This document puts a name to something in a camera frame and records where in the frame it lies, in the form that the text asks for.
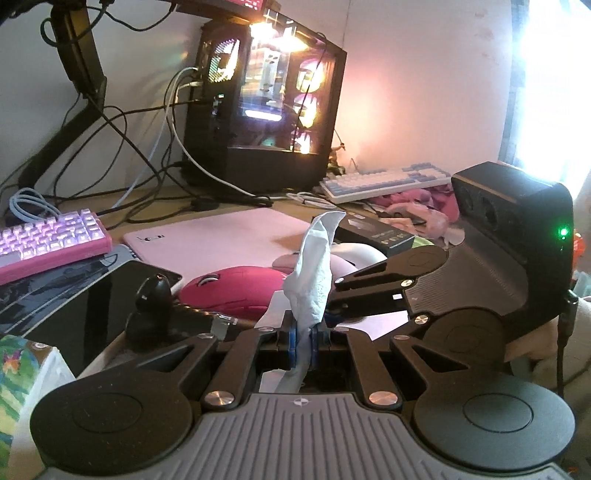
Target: desk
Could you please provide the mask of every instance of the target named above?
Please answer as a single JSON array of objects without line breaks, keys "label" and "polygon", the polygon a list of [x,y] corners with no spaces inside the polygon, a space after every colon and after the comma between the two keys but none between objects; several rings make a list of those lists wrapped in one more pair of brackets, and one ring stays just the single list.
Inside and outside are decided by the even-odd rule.
[{"label": "desk", "polygon": [[[146,190],[139,189],[134,190],[127,201],[132,201],[141,196],[146,194]],[[185,192],[183,192],[178,187],[165,187],[162,189],[160,196],[162,197],[174,197],[174,196],[182,196]],[[100,210],[105,210],[110,208],[119,198],[121,194],[113,194],[113,195],[104,195],[101,197],[94,197],[85,200],[74,200],[71,202],[65,202],[63,205],[60,206],[60,210],[62,212],[69,212],[73,210],[81,210],[83,208],[89,208],[93,212],[98,212]],[[142,219],[142,218],[154,218],[163,216],[169,213],[173,213],[183,206],[189,205],[189,200],[163,200],[154,202],[150,207],[146,208],[142,212],[140,212],[135,218]],[[353,208],[349,208],[351,205],[347,205],[347,210],[357,210],[361,211],[359,206],[353,206]],[[183,220],[190,220],[193,218],[200,218],[206,217],[210,215],[221,215],[223,213],[230,213],[230,212],[237,212],[240,210],[248,210],[253,207],[249,206],[237,206],[232,204],[221,204],[219,208],[216,210],[210,210],[207,212],[187,212],[177,215],[173,218],[169,218],[167,220],[161,220],[159,222],[153,223],[142,223],[142,224],[130,224],[125,223],[113,230],[110,231],[111,237],[115,243],[121,243],[123,236],[128,232],[133,232],[136,230],[142,230],[145,228],[150,228],[157,225],[166,225],[168,223],[174,222],[182,222]],[[286,215],[290,215],[292,217],[298,218],[300,220],[304,220],[305,222],[311,222],[312,217],[319,215],[321,213],[326,212],[326,210],[307,207],[303,205],[299,205],[298,203],[294,202],[293,200],[276,200],[273,209],[277,210],[281,213],[285,213]],[[108,215],[104,215],[101,217],[101,221],[103,225],[109,226],[118,223],[120,220],[123,219],[125,214],[128,210],[122,210],[121,212],[110,213]]]}]

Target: computer tower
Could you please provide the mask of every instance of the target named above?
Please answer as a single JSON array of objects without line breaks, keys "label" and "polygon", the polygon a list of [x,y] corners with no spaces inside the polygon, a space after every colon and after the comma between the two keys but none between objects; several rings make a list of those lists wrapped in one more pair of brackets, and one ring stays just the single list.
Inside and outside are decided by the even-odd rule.
[{"label": "computer tower", "polygon": [[[251,193],[309,189],[326,174],[346,53],[277,12],[251,25],[203,26],[196,67],[201,102],[187,111],[184,145],[207,171]],[[207,177],[187,158],[183,177]]]}]

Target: computer mouse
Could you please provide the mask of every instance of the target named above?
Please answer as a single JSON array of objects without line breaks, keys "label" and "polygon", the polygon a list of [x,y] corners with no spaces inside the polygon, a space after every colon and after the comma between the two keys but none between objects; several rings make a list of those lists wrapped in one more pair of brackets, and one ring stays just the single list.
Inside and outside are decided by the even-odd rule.
[{"label": "computer mouse", "polygon": [[[275,270],[281,271],[286,274],[290,274],[294,271],[298,259],[298,252],[293,254],[282,255],[277,258],[273,263],[272,267]],[[349,275],[350,273],[357,272],[357,268],[351,263],[347,262],[337,255],[330,256],[330,271],[332,273],[333,282],[340,277]]]},{"label": "computer mouse", "polygon": [[191,280],[178,299],[191,307],[259,320],[286,274],[273,268],[232,267]]},{"label": "computer mouse", "polygon": [[387,259],[386,255],[382,252],[366,244],[335,244],[330,247],[330,253],[344,258],[347,262],[355,266],[357,270]]}]

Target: red computer mouse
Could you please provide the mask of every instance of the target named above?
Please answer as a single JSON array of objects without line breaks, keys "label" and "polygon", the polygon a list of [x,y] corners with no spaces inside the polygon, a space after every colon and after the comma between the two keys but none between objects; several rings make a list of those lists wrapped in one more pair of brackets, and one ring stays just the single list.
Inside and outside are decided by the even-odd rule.
[{"label": "red computer mouse", "polygon": [[191,280],[178,294],[182,303],[246,320],[259,320],[286,274],[264,267],[232,267]]}]

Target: keyboard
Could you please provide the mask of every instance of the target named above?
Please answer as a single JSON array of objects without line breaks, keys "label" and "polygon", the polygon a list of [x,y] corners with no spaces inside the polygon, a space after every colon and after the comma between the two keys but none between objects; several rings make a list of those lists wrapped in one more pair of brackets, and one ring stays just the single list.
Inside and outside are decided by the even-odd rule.
[{"label": "keyboard", "polygon": [[425,189],[450,183],[452,176],[430,163],[418,163],[403,168],[347,173],[326,178],[320,186],[334,203],[352,202],[410,189]]},{"label": "keyboard", "polygon": [[7,228],[0,235],[0,285],[112,248],[111,236],[87,209]]}]

